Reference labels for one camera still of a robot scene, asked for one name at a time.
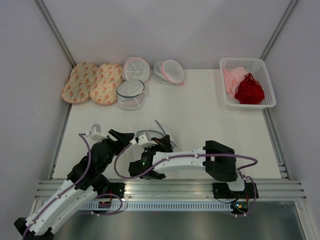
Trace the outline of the blue-trimmed mesh laundry bag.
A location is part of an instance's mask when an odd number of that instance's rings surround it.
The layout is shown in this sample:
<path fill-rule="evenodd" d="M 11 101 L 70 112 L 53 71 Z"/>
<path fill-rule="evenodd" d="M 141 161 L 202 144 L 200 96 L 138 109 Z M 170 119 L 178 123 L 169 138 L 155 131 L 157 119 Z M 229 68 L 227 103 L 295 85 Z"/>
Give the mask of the blue-trimmed mesh laundry bag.
<path fill-rule="evenodd" d="M 173 135 L 171 134 L 171 132 L 169 131 L 169 129 L 167 128 L 167 126 L 165 124 L 161 124 L 159 121 L 155 120 L 154 121 L 157 129 L 156 128 L 151 128 L 151 129 L 144 129 L 144 130 L 139 130 L 136 132 L 135 136 L 136 137 L 140 137 L 143 134 L 146 134 L 148 137 L 150 138 L 162 138 L 165 135 L 169 135 L 170 136 L 170 143 L 171 143 L 171 148 L 173 150 L 175 150 L 178 146 L 176 144 L 176 141 L 173 138 Z M 138 145 L 135 145 L 131 148 L 131 153 L 133 156 L 133 159 L 135 161 L 140 160 L 141 159 L 141 154 L 143 153 L 144 149 L 142 147 L 139 147 Z"/>

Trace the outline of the red lace bra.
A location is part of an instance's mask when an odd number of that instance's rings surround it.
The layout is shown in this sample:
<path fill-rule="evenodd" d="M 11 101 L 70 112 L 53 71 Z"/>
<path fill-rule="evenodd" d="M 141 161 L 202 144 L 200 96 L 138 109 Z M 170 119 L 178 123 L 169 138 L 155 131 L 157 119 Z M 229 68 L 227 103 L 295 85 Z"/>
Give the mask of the red lace bra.
<path fill-rule="evenodd" d="M 243 105 L 259 105 L 265 99 L 265 93 L 259 82 L 248 73 L 239 84 L 234 97 Z"/>

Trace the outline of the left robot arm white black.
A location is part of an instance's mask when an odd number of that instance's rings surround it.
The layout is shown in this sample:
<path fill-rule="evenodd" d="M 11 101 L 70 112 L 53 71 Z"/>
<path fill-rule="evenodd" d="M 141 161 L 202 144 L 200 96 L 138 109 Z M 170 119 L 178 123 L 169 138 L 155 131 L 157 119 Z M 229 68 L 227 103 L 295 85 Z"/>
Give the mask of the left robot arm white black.
<path fill-rule="evenodd" d="M 130 144 L 135 134 L 120 133 L 113 129 L 108 133 L 93 146 L 86 141 L 86 155 L 72 168 L 58 190 L 34 214 L 27 218 L 20 217 L 14 222 L 22 239 L 52 240 L 66 220 L 87 201 L 107 197 L 118 199 L 123 204 L 122 197 L 110 190 L 110 181 L 103 173 L 113 158 Z"/>

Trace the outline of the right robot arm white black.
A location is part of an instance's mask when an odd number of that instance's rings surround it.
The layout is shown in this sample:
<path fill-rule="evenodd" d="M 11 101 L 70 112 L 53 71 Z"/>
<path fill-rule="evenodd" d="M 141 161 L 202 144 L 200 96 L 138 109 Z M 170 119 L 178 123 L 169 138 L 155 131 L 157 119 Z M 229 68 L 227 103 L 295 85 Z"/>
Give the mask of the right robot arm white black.
<path fill-rule="evenodd" d="M 258 164 L 257 159 L 237 155 L 232 148 L 214 140 L 207 140 L 203 147 L 180 152 L 174 152 L 168 134 L 150 138 L 144 133 L 136 140 L 144 152 L 140 160 L 129 164 L 131 177 L 162 180 L 167 172 L 203 171 L 219 183 L 226 184 L 229 194 L 235 198 L 247 190 L 241 170 Z"/>

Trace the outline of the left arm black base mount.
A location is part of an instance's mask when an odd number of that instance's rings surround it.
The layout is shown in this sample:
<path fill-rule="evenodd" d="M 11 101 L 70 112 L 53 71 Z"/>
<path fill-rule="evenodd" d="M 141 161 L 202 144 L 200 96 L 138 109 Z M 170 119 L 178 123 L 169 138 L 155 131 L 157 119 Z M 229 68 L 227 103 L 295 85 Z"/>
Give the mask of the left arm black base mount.
<path fill-rule="evenodd" d="M 99 186 L 97 189 L 97 197 L 98 199 L 112 199 L 116 196 L 123 198 L 125 193 L 126 184 L 123 182 L 109 182 L 104 183 Z"/>

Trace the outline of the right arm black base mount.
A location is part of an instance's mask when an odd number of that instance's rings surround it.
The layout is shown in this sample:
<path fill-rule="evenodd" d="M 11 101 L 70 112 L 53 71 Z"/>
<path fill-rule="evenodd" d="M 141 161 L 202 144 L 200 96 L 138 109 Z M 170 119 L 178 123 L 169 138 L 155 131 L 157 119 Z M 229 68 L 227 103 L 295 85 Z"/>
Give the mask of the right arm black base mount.
<path fill-rule="evenodd" d="M 255 189 L 257 185 L 252 182 L 246 182 L 244 190 L 232 191 L 229 189 L 227 183 L 213 183 L 212 192 L 215 199 L 253 199 L 255 196 Z"/>

